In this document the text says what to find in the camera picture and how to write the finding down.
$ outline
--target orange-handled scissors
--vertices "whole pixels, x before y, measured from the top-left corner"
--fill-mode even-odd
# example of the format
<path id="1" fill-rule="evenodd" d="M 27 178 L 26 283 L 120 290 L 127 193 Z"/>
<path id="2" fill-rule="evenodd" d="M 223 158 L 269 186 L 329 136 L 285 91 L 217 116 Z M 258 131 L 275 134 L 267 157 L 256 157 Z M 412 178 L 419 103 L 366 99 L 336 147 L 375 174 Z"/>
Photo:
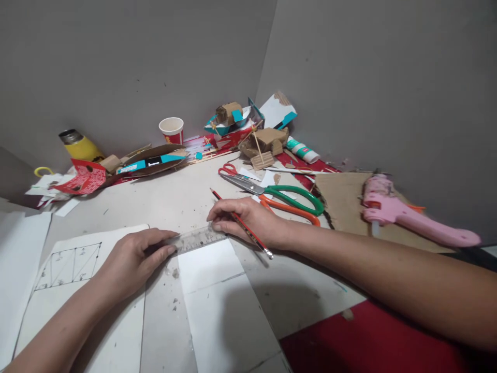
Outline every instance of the orange-handled scissors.
<path id="1" fill-rule="evenodd" d="M 307 190 L 304 190 L 302 188 L 299 188 L 297 186 L 290 186 L 290 185 L 272 185 L 271 187 L 263 188 L 261 186 L 258 186 L 251 182 L 248 179 L 243 179 L 237 176 L 232 176 L 232 175 L 225 175 L 225 174 L 220 174 L 221 177 L 230 183 L 238 186 L 239 188 L 243 189 L 246 192 L 252 193 L 256 196 L 259 197 L 260 199 L 260 204 L 266 207 L 269 211 L 272 212 L 271 207 L 276 208 L 278 210 L 282 211 L 287 211 L 290 213 L 293 213 L 298 216 L 302 216 L 303 218 L 308 219 L 312 225 L 316 226 L 321 226 L 321 223 L 319 222 L 319 219 L 317 218 L 318 215 L 321 215 L 323 213 L 324 207 L 323 204 L 317 199 L 315 196 L 313 196 L 311 193 L 309 193 Z M 312 202 L 312 204 L 315 207 L 315 210 L 310 209 L 309 207 L 306 207 L 299 202 L 291 199 L 287 195 L 281 193 L 280 191 L 291 191 L 298 193 L 308 200 Z M 264 193 L 272 194 L 273 196 L 284 200 L 285 202 L 289 203 L 290 206 L 284 205 L 281 203 L 278 203 L 272 199 L 267 198 Z"/>

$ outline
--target paper cup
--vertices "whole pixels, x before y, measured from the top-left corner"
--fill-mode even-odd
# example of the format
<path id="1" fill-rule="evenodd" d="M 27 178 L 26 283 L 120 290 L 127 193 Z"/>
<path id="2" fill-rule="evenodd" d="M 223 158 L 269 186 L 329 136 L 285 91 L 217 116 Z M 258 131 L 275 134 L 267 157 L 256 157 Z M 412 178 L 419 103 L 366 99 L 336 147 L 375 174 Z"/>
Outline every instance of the paper cup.
<path id="1" fill-rule="evenodd" d="M 159 130 L 168 144 L 183 145 L 183 125 L 183 120 L 180 118 L 166 118 L 160 121 Z"/>

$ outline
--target drawn lines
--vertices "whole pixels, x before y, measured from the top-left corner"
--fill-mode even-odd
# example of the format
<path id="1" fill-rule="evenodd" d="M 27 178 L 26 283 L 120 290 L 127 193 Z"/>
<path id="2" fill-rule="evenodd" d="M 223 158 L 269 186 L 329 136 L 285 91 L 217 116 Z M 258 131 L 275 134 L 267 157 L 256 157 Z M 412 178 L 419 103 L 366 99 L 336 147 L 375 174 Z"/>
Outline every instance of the drawn lines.
<path id="1" fill-rule="evenodd" d="M 101 245 L 99 242 L 52 253 L 35 291 L 91 279 Z"/>

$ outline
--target yellow bottle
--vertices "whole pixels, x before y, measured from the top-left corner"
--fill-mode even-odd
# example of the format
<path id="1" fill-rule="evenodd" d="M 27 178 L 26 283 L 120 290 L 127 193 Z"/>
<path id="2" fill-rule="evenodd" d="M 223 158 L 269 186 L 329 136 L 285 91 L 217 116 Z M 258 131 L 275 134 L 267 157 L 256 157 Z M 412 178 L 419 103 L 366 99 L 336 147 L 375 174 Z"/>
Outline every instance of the yellow bottle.
<path id="1" fill-rule="evenodd" d="M 105 159 L 102 152 L 86 136 L 76 130 L 66 130 L 59 133 L 64 146 L 74 159 L 100 162 Z"/>

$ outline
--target ruler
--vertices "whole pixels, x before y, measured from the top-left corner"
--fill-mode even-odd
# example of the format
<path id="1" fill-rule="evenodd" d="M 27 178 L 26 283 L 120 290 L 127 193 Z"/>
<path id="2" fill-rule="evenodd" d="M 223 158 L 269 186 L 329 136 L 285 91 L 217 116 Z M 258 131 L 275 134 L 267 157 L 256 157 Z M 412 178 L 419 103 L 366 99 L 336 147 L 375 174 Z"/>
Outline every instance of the ruler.
<path id="1" fill-rule="evenodd" d="M 177 254 L 181 255 L 226 238 L 227 235 L 225 233 L 213 230 L 209 224 L 206 227 L 183 233 L 178 237 L 168 240 L 167 243 L 175 245 L 177 247 Z"/>

